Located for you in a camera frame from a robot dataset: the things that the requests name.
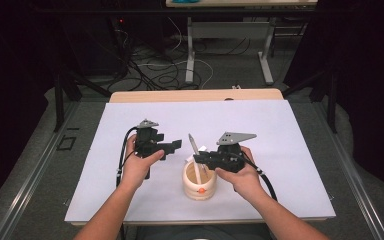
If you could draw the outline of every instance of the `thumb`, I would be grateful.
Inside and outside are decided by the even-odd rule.
[[[151,156],[145,158],[144,160],[151,166],[156,161],[160,160],[164,156],[164,150],[158,150]]]
[[[217,173],[217,175],[219,177],[221,177],[222,179],[232,183],[232,177],[233,177],[233,173],[229,172],[229,171],[226,171],[224,169],[221,169],[221,168],[216,168],[215,169],[215,172]]]

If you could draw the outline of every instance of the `white paper sheet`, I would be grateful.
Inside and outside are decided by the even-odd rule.
[[[108,103],[87,156],[65,221],[87,222],[116,185],[121,147],[128,129],[148,119],[159,123],[163,142],[182,139],[182,148],[151,167],[151,177],[136,192],[126,222],[258,220],[258,212],[230,183],[217,180],[214,196],[189,199],[182,188],[185,159],[198,146],[217,150],[226,131],[254,133],[242,142],[270,179],[278,201],[300,218],[331,218],[335,212],[286,100]]]

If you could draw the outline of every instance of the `forearm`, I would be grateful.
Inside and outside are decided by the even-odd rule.
[[[134,193],[120,183],[75,239],[116,239]]]
[[[328,239],[264,192],[257,192],[249,202],[261,214],[277,239]]]

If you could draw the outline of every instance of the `desk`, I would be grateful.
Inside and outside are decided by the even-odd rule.
[[[167,7],[174,8],[199,8],[199,7],[274,7],[316,5],[317,0],[200,0],[197,3],[173,3],[166,0]],[[263,70],[264,80],[267,85],[272,85],[273,77],[267,62],[267,55],[276,26],[276,18],[269,22],[192,22],[188,17],[188,61],[186,83],[193,82],[193,69],[195,52],[193,50],[194,38],[250,38],[264,39],[263,51],[258,52],[258,58]]]
[[[115,93],[101,118],[65,221],[86,223],[114,191],[124,135],[145,117],[160,124],[157,129],[166,142],[180,138],[183,145],[151,167],[151,177],[136,192],[125,224],[261,222],[258,212],[222,179],[209,200],[195,201],[183,192],[184,160],[193,153],[187,134],[193,134],[199,146],[215,150],[222,130],[257,134],[243,145],[253,150],[257,165],[286,208],[303,219],[335,216],[289,103],[278,90],[253,89]]]

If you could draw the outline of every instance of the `person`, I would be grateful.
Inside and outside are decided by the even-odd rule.
[[[136,135],[129,137],[126,144],[126,154],[134,151],[135,139]],[[241,149],[251,161],[254,161],[249,148],[241,146]],[[116,239],[133,195],[141,186],[151,165],[163,156],[163,150],[159,150],[144,159],[131,154],[125,162],[120,184],[91,220],[80,230],[75,239]],[[328,239],[323,233],[272,199],[262,188],[259,175],[249,164],[245,164],[245,167],[237,173],[220,168],[216,168],[215,172],[220,178],[230,182],[236,192],[260,213],[277,239]],[[184,233],[185,227],[180,227],[180,232]],[[211,228],[208,230],[205,226],[201,227],[203,230],[211,231]]]

